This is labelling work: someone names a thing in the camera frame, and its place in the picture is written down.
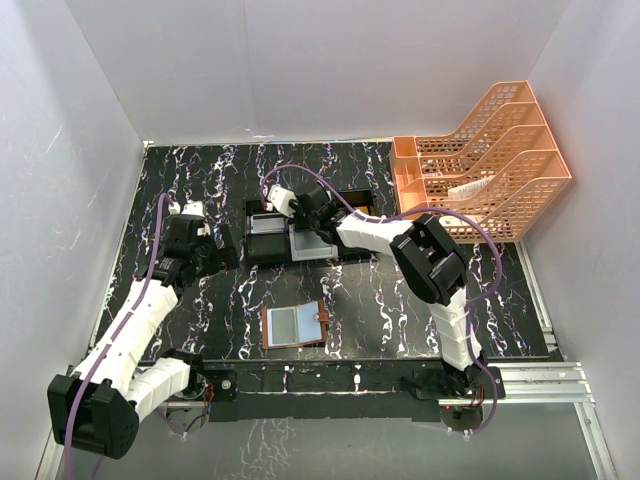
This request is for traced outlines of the white plastic bin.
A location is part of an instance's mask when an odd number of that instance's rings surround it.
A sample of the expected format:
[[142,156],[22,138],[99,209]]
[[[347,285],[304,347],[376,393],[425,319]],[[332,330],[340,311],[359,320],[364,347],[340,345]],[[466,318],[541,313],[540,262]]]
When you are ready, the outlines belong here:
[[288,226],[291,259],[293,262],[326,260],[338,257],[338,246],[326,243],[313,230]]

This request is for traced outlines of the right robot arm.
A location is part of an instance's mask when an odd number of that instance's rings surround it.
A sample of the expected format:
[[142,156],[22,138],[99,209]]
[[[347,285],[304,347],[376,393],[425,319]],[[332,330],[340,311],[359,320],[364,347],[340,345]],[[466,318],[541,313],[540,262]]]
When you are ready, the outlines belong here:
[[470,390],[484,360],[469,324],[466,262],[436,217],[388,220],[366,215],[338,204],[320,186],[302,194],[272,188],[268,198],[281,214],[308,224],[327,244],[393,258],[411,292],[428,305],[449,388],[457,394]]

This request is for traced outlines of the orange mesh file organizer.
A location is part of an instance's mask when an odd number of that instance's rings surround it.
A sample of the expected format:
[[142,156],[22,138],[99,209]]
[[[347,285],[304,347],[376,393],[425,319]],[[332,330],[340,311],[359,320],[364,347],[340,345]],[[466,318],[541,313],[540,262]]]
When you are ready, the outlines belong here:
[[[520,241],[572,179],[528,81],[494,84],[449,134],[394,137],[390,165],[400,211],[459,213],[496,242]],[[490,175],[473,197],[447,198]]]

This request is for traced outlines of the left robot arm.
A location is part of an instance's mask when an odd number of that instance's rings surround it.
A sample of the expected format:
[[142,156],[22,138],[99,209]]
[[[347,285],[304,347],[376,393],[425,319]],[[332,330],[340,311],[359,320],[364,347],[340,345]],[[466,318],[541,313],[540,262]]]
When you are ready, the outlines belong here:
[[140,423],[163,402],[176,394],[200,393],[199,354],[171,348],[152,366],[140,370],[138,365],[185,291],[238,265],[228,225],[212,233],[201,214],[172,216],[102,338],[72,372],[56,375],[49,384],[56,443],[120,459],[133,445]]

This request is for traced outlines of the brown leather card holder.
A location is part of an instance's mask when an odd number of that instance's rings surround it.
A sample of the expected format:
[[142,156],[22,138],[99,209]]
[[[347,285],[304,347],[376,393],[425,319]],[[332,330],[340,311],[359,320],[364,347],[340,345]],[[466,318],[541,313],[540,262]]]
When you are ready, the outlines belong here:
[[261,311],[262,347],[276,350],[325,343],[329,314],[322,300]]

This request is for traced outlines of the black plastic bin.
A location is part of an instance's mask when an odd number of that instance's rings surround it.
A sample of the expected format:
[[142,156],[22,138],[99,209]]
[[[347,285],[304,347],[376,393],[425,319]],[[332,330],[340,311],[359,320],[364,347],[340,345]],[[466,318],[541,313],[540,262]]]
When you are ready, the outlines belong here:
[[287,229],[282,234],[251,235],[249,232],[249,217],[260,213],[268,212],[258,199],[247,200],[244,204],[245,213],[245,247],[244,258],[248,266],[271,266],[276,264],[286,264],[291,261],[290,241]]

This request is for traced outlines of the black bin with gold card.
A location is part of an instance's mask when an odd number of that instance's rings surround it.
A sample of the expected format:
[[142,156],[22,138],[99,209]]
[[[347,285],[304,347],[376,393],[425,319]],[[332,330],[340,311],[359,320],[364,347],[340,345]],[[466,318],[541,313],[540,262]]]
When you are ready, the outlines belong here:
[[[340,191],[339,194],[357,211],[370,216],[377,216],[376,197],[370,189]],[[353,263],[369,256],[371,252],[362,248],[338,247],[338,258]]]

